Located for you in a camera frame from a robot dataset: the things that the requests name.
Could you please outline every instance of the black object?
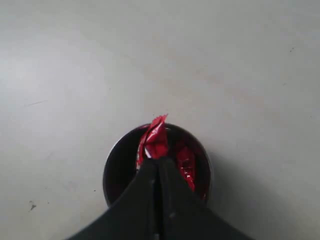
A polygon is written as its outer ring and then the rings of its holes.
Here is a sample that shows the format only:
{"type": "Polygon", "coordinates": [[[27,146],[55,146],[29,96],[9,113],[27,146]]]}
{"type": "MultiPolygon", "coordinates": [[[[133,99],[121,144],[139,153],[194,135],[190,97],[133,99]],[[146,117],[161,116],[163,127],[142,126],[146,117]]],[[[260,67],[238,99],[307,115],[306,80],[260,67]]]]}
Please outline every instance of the black object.
{"type": "Polygon", "coordinates": [[[215,216],[172,159],[146,159],[108,211],[69,240],[249,240],[215,216]]]}
{"type": "MultiPolygon", "coordinates": [[[[149,124],[145,124],[133,129],[112,148],[103,172],[103,193],[108,206],[118,199],[135,177],[139,141],[148,127],[149,124]]],[[[183,139],[195,153],[195,194],[206,203],[214,173],[205,148],[187,130],[170,123],[165,123],[165,128],[169,146],[183,139]]]]}

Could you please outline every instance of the white floor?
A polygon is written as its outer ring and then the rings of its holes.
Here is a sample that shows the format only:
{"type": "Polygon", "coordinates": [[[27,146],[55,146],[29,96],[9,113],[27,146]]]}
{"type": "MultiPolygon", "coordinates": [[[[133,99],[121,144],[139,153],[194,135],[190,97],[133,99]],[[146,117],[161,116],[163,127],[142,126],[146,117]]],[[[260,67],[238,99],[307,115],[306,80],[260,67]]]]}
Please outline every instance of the white floor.
{"type": "Polygon", "coordinates": [[[318,0],[2,0],[0,239],[96,219],[112,145],[169,113],[221,156],[215,213],[318,240],[319,104],[318,0]]]}

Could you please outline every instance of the gray floor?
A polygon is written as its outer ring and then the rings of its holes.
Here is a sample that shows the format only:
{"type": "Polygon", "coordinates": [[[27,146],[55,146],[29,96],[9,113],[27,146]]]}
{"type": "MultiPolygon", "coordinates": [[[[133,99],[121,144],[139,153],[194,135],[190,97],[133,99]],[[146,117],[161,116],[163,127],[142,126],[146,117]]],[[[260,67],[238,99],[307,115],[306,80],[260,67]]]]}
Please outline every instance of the gray floor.
{"type": "Polygon", "coordinates": [[[258,240],[318,240],[319,13],[318,0],[2,0],[0,238],[61,240],[97,218],[113,144],[169,113],[220,156],[214,212],[258,240]]]}

